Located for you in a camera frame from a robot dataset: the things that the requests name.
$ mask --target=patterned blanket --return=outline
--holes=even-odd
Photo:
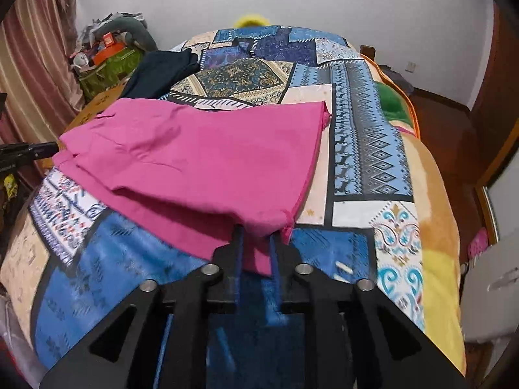
[[[222,29],[173,51],[187,48],[199,54],[201,71],[163,99],[204,110],[326,102],[333,121],[290,244],[334,279],[377,280],[424,330],[422,250],[404,142],[383,114],[367,62],[342,37],[295,27]],[[153,185],[152,177],[143,185]],[[57,169],[29,211],[0,279],[47,367],[142,280],[171,282],[205,262],[110,210]],[[302,387],[302,318],[276,311],[269,278],[245,274],[242,285],[238,314],[211,319],[208,387]]]

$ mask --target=wooden floor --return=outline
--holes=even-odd
[[[483,174],[476,132],[464,111],[421,96],[411,96],[411,101],[418,116],[421,139],[442,174],[458,223],[460,262],[465,262],[466,249],[483,226],[474,193],[474,185]]]

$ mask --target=orange blanket trim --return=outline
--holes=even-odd
[[[378,67],[377,63],[375,63],[374,61],[372,61],[371,59],[369,59],[368,57],[366,57],[363,54],[361,54],[361,56],[362,56],[362,58],[365,59],[365,61],[367,63],[370,63],[372,66],[374,66],[377,69],[378,74],[380,75],[380,77],[382,78],[383,82],[386,85],[391,86],[394,90],[396,90],[400,94],[400,96],[402,98],[404,98],[404,100],[407,103],[407,108],[409,110],[409,114],[411,115],[411,118],[413,120],[413,128],[415,130],[416,137],[421,140],[421,137],[420,137],[420,126],[418,125],[418,117],[416,116],[416,111],[415,111],[415,108],[414,108],[413,103],[411,102],[411,100],[407,97],[407,95],[404,93],[403,90],[401,90],[398,86],[396,86],[396,84],[394,84],[393,80],[391,80],[389,77],[387,77],[382,72],[380,67]]]

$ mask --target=wall outlet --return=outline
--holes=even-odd
[[[416,68],[416,63],[407,62],[407,67],[405,68],[405,71],[408,71],[409,73],[414,73]]]

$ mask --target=metal screw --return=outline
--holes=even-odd
[[[214,275],[219,272],[220,268],[215,264],[206,264],[202,266],[201,270],[204,275]]]
[[[299,264],[295,267],[295,271],[299,275],[308,275],[313,272],[313,266],[309,264]]]
[[[371,279],[359,279],[356,285],[360,291],[371,291],[375,288],[375,283]]]
[[[153,279],[147,279],[141,282],[139,288],[141,291],[144,292],[152,292],[155,291],[155,289],[157,288],[157,283]]]

